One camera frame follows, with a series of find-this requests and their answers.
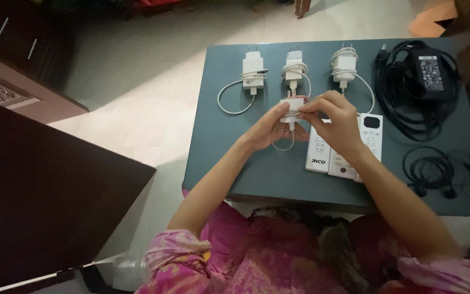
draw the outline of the hand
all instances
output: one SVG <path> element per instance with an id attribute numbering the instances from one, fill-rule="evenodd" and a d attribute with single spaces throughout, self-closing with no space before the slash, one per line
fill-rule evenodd
<path id="1" fill-rule="evenodd" d="M 360 138 L 357 109 L 339 92 L 327 91 L 299 110 L 303 112 L 300 116 L 314 126 L 317 134 L 347 161 L 359 156 L 365 149 L 369 150 Z M 329 116 L 330 124 L 317 117 L 319 110 Z"/>
<path id="2" fill-rule="evenodd" d="M 306 96 L 296 96 L 296 98 L 304 98 L 304 101 L 308 100 Z M 288 124 L 280 122 L 279 119 L 283 117 L 289 110 L 289 103 L 277 104 L 270 109 L 266 114 L 261 117 L 258 122 L 253 125 L 241 139 L 251 144 L 253 150 L 262 150 L 268 147 L 273 142 L 280 138 L 286 137 L 291 138 L 291 132 L 289 131 Z M 271 133 L 277 126 L 273 137 Z M 304 128 L 295 123 L 295 141 L 306 142 L 309 140 L 309 134 Z"/>

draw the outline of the person's left hand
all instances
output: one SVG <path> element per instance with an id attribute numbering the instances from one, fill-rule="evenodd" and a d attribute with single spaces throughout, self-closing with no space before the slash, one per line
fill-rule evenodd
<path id="1" fill-rule="evenodd" d="M 308 100 L 308 97 L 306 96 L 298 95 L 296 98 L 304 98 L 304 102 Z M 250 143 L 253 150 L 262 150 L 271 145 L 272 140 L 274 143 L 283 137 L 291 138 L 289 125 L 279 121 L 279 119 L 284 116 L 288 110 L 289 103 L 279 103 L 275 105 L 272 109 L 266 112 L 255 125 L 245 132 L 241 139 Z M 273 137 L 271 137 L 271 133 L 275 129 L 275 126 L 277 126 L 277 129 L 275 130 Z M 301 125 L 295 123 L 295 141 L 306 142 L 308 140 L 309 133 L 304 130 Z"/>

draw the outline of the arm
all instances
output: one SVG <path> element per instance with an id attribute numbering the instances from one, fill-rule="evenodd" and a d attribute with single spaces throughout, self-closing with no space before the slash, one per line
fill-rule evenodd
<path id="1" fill-rule="evenodd" d="M 462 256 L 442 220 L 362 143 L 356 108 L 346 98 L 328 91 L 300 110 L 317 133 L 357 170 L 382 217 L 412 256 L 421 261 Z M 318 110 L 326 113 L 332 123 L 323 123 L 316 115 Z"/>
<path id="2" fill-rule="evenodd" d="M 224 201 L 233 181 L 251 154 L 268 147 L 271 140 L 291 136 L 286 124 L 280 123 L 275 137 L 271 138 L 271 131 L 279 124 L 278 119 L 288 110 L 289 103 L 276 105 L 242 135 L 182 201 L 168 224 L 168 230 L 186 229 L 199 237 L 210 216 Z M 295 140 L 309 139 L 308 133 L 299 124 L 295 130 Z"/>

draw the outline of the label on power brick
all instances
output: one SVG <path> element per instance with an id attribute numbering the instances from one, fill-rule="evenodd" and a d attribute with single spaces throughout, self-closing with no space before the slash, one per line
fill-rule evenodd
<path id="1" fill-rule="evenodd" d="M 436 56 L 419 56 L 423 84 L 427 90 L 443 91 L 442 77 Z"/>

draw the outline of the cabinet handle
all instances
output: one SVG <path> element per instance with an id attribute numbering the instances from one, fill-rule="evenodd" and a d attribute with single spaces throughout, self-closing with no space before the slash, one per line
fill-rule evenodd
<path id="1" fill-rule="evenodd" d="M 5 19 L 5 22 L 4 22 L 3 25 L 1 26 L 1 29 L 0 29 L 0 37 L 1 37 L 1 33 L 3 32 L 3 30 L 4 30 L 5 27 L 6 27 L 6 23 L 8 23 L 8 17 Z"/>
<path id="2" fill-rule="evenodd" d="M 34 48 L 36 47 L 37 39 L 34 40 L 34 44 L 32 44 L 32 48 L 30 48 L 30 52 L 28 53 L 28 59 L 32 57 L 32 52 L 34 52 Z"/>

